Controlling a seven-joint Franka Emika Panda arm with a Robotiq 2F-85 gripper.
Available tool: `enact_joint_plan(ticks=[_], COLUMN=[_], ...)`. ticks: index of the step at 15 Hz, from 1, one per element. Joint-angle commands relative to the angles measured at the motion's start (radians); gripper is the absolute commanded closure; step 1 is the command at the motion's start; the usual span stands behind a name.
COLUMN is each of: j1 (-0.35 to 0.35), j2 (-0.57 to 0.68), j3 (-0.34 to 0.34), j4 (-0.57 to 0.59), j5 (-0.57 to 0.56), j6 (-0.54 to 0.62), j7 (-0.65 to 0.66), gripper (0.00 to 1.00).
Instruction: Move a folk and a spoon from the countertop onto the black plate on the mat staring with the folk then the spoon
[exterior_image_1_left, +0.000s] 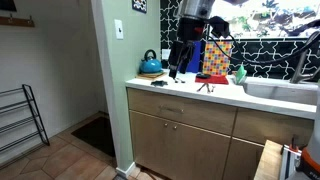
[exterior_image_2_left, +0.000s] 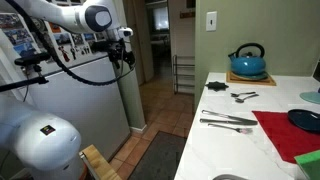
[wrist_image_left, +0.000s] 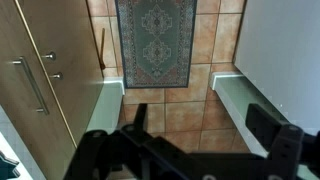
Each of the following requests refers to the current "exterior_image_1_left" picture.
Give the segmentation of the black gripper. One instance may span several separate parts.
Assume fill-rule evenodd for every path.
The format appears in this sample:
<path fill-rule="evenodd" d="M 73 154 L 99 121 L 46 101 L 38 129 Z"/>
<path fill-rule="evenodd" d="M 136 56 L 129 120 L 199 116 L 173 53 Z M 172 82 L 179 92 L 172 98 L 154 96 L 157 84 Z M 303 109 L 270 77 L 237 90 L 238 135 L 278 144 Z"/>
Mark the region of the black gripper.
<path fill-rule="evenodd" d="M 173 41 L 169 55 L 169 77 L 175 79 L 177 69 L 186 69 L 194 54 L 196 41 L 202 37 L 204 22 L 181 18 L 177 29 L 177 39 Z"/>

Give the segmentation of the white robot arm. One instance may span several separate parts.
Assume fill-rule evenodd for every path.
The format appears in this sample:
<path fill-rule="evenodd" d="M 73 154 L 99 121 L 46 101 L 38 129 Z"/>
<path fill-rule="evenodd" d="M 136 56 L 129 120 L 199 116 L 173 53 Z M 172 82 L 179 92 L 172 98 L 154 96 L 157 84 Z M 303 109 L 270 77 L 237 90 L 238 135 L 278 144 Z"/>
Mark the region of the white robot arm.
<path fill-rule="evenodd" d="M 169 76 L 176 78 L 177 72 L 184 73 L 182 63 L 189 63 L 193 56 L 194 42 L 202 38 L 204 27 L 209 24 L 216 38 L 230 35 L 229 23 L 221 17 L 211 17 L 215 0 L 181 0 L 176 17 L 179 19 L 178 39 L 174 41 L 169 55 Z M 316 110 L 314 127 L 309 143 L 295 160 L 294 171 L 288 180 L 320 180 L 320 122 Z"/>

